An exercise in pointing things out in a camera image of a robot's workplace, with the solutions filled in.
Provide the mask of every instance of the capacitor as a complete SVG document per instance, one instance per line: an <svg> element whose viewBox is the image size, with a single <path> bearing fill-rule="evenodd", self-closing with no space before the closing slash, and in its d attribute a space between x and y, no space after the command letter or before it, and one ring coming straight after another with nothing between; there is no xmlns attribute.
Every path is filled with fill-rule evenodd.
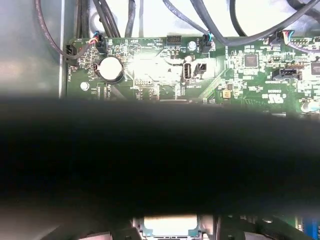
<svg viewBox="0 0 320 240"><path fill-rule="evenodd" d="M188 43L188 49L189 49L190 51L196 50L196 49L197 49L197 43L196 43L195 41L190 41L190 42Z"/></svg>
<svg viewBox="0 0 320 240"><path fill-rule="evenodd" d="M304 102L301 105L301 111L304 113L311 113L318 111L320 109L320 102L317 101L308 101Z"/></svg>
<svg viewBox="0 0 320 240"><path fill-rule="evenodd" d="M108 84L118 84L125 75L121 61L113 56L106 57L96 65L95 72Z"/></svg>

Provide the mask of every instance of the chip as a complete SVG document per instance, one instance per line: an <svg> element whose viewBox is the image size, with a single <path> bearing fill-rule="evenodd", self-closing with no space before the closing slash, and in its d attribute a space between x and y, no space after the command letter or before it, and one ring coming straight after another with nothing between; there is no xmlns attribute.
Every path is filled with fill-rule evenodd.
<svg viewBox="0 0 320 240"><path fill-rule="evenodd" d="M311 63L311 75L320 75L320 62Z"/></svg>
<svg viewBox="0 0 320 240"><path fill-rule="evenodd" d="M258 67L258 56L256 54L244 55L244 66L247 68Z"/></svg>
<svg viewBox="0 0 320 240"><path fill-rule="evenodd" d="M230 90L223 90L222 91L222 97L224 99L230 99L231 98L231 91Z"/></svg>

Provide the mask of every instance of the gray metal panel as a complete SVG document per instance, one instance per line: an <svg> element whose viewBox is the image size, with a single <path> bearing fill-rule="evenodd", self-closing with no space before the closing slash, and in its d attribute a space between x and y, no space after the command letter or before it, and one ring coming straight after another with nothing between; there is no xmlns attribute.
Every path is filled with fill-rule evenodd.
<svg viewBox="0 0 320 240"><path fill-rule="evenodd" d="M73 11L75 0L67 0ZM33 0L4 1L0 8L0 93L58 96L60 57L45 41ZM60 45L63 0L42 0L47 27ZM66 33L73 33L67 17Z"/></svg>

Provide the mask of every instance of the wire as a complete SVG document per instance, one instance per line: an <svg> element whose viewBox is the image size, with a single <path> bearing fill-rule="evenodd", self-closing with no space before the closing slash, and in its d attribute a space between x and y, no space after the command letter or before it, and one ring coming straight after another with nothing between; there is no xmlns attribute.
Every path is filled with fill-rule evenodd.
<svg viewBox="0 0 320 240"><path fill-rule="evenodd" d="M221 232L221 217L218 217L218 221L216 223L216 231L215 231L215 240L220 240L220 232Z"/></svg>
<svg viewBox="0 0 320 240"><path fill-rule="evenodd" d="M182 12L180 12L171 2L170 0L162 0L163 3L165 4L165 6L170 10L170 12L172 12L176 17L178 17L179 19L181 19L182 21L186 22L187 24L189 24L190 26L194 27L195 29L197 29L199 32L203 33L203 34L208 34L208 31L205 30L203 27L199 26L198 24L196 24L194 21L192 21L191 19L189 19L188 17L186 17Z"/></svg>
<svg viewBox="0 0 320 240"><path fill-rule="evenodd" d="M144 11L145 11L145 1L140 0L140 4L139 4L139 38L144 37Z"/></svg>
<svg viewBox="0 0 320 240"><path fill-rule="evenodd" d="M292 37L293 34L294 34L294 31L291 31L291 32L289 33L289 41L291 41L291 37Z"/></svg>
<svg viewBox="0 0 320 240"><path fill-rule="evenodd" d="M82 0L81 8L81 28L82 28L82 37L84 39L89 38L89 9L88 9L88 0Z"/></svg>
<svg viewBox="0 0 320 240"><path fill-rule="evenodd" d="M272 35L274 32L280 31L286 28L287 26L289 26L290 24L294 23L296 20L301 18L307 11L312 9L317 3L320 2L320 0L311 0L309 3L307 3L303 8L301 8L299 11L294 13L292 16L290 16L286 20L280 22L279 24L263 32L257 33L252 36L240 37L239 39L227 39L220 33L219 29L217 28L215 23L212 21L203 0L190 0L190 1L195 11L199 15L203 23L206 25L206 27L209 29L209 31L214 35L214 37L220 43L228 47L237 47L241 45L250 44L259 39Z"/></svg>
<svg viewBox="0 0 320 240"><path fill-rule="evenodd" d="M298 0L286 0L287 3L292 7L294 10L299 11L301 8L303 8L306 4L301 3ZM310 9L305 13L305 15L313 18L320 24L320 12L316 9Z"/></svg>
<svg viewBox="0 0 320 240"><path fill-rule="evenodd" d="M301 52L306 53L306 54L318 54L318 53L320 53L320 50L309 50L309 49L305 49L305 48L303 48L303 47L300 47L300 46L295 45L295 44L292 43L292 42L289 42L287 45L288 45L289 47L295 49L295 50L301 51Z"/></svg>
<svg viewBox="0 0 320 240"><path fill-rule="evenodd" d="M81 16L82 16L82 0L76 0L76 20L75 20L75 38L81 38Z"/></svg>
<svg viewBox="0 0 320 240"><path fill-rule="evenodd" d="M57 46L57 44L55 43L55 41L53 40L52 36L49 33L49 30L47 28L47 25L46 25L46 22L45 22L45 19L44 19L44 15L43 15L43 12L42 12L42 9L41 9L41 0L34 0L34 4L35 4L35 11L36 11L36 15L37 15L41 30L42 30L45 38L48 40L50 46L56 52L58 52L60 55L64 56L67 59L75 60L75 59L78 59L78 58L82 57L86 53L86 51L91 47L91 44L90 43L86 44L81 49L81 51L76 55L69 55L69 54L65 53L64 51L62 51Z"/></svg>
<svg viewBox="0 0 320 240"><path fill-rule="evenodd" d="M242 28L238 22L238 18L237 18L237 14L236 14L236 0L230 0L229 13L230 13L232 25L233 25L236 33L239 34L240 37L246 37L247 35L242 30Z"/></svg>
<svg viewBox="0 0 320 240"><path fill-rule="evenodd" d="M109 38L114 38L115 35L113 34L113 31L111 29L111 26L108 22L108 19L105 15L105 12L103 10L103 8L101 7L100 5L100 2L99 0L93 0L93 3L96 7L96 11L98 12L99 14L99 17L100 17L100 20L102 22L102 25L103 25L103 28L104 28L104 31L105 31L105 34L109 37Z"/></svg>
<svg viewBox="0 0 320 240"><path fill-rule="evenodd" d="M136 18L136 1L129 0L128 22L126 24L124 37L126 37L126 38L132 37L132 32L134 30L135 18Z"/></svg>
<svg viewBox="0 0 320 240"><path fill-rule="evenodd" d="M102 9L106 15L106 18L111 26L111 30L114 34L114 36L116 38L121 38L120 36L120 32L119 32L119 29L117 27L117 24L116 24L116 20L114 18L114 15L112 14L111 10L110 10L110 7L108 5L108 3L106 2L106 0L99 0L100 3L101 3L101 6L102 6Z"/></svg>

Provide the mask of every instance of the surface-mount component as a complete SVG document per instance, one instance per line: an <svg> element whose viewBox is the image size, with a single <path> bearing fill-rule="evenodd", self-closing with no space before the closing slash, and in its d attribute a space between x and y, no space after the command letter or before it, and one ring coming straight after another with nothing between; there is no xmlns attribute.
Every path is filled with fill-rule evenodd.
<svg viewBox="0 0 320 240"><path fill-rule="evenodd" d="M103 78L106 83L117 84L123 79L125 69L118 58L109 56L97 63L95 72Z"/></svg>
<svg viewBox="0 0 320 240"><path fill-rule="evenodd" d="M256 68L256 67L258 67L258 55L256 55L256 54L246 54L246 55L244 55L244 66L246 68Z"/></svg>
<svg viewBox="0 0 320 240"><path fill-rule="evenodd" d="M231 98L231 91L230 90L223 90L222 91L222 98L230 99Z"/></svg>
<svg viewBox="0 0 320 240"><path fill-rule="evenodd" d="M320 62L311 63L311 75L320 75Z"/></svg>
<svg viewBox="0 0 320 240"><path fill-rule="evenodd" d="M190 41L188 43L188 49L190 51L195 51L197 49L197 43L195 41Z"/></svg>

